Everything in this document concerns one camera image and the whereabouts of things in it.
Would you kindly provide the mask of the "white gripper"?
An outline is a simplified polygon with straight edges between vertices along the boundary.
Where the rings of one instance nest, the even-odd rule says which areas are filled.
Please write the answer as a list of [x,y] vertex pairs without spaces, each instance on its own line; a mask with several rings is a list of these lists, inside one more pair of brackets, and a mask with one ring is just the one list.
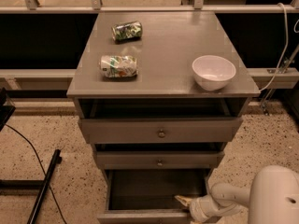
[[210,195],[195,199],[176,195],[175,198],[185,207],[189,207],[190,214],[196,222],[205,222],[215,217],[220,210],[219,205]]

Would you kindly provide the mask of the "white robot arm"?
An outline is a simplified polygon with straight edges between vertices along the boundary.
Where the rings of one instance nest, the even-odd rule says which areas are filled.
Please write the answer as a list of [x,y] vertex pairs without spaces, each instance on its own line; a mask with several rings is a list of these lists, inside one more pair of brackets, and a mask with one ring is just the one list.
[[248,224],[299,224],[299,174],[282,166],[264,167],[249,189],[217,183],[204,197],[176,199],[197,223],[237,214],[244,206]]

